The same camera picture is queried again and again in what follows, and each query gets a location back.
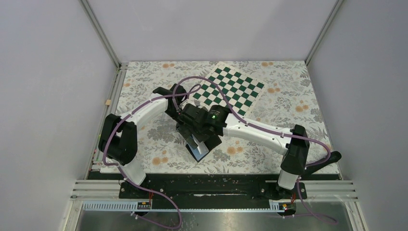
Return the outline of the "black leather card holder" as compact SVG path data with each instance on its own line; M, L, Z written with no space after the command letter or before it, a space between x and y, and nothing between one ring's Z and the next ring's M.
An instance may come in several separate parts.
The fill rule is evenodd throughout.
M188 152L192 155L192 157L197 162L200 162L204 157L206 157L210 153L210 151L209 152L202 152L201 151L202 145L203 145L203 143L201 141L199 141L198 147L190 147L188 144L185 145Z

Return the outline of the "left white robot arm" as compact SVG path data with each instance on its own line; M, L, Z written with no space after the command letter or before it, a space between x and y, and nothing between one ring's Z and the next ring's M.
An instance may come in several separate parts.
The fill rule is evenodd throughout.
M173 99L180 104L187 95L182 86L173 85L169 90L158 87L147 101L121 115L109 114L103 122L98 149L103 153L105 166L117 167L124 178L132 182L131 192L138 198L149 193L146 173L136 159L138 132L154 117L174 108Z

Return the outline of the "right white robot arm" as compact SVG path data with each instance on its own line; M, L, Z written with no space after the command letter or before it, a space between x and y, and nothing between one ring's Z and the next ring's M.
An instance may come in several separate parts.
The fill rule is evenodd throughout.
M244 120L229 108L214 105L210 110L187 104L176 113L177 130L187 142L186 148L196 161L201 161L222 143L221 137L234 137L270 148L283 156L276 192L288 198L303 175L310 147L304 127L279 128Z

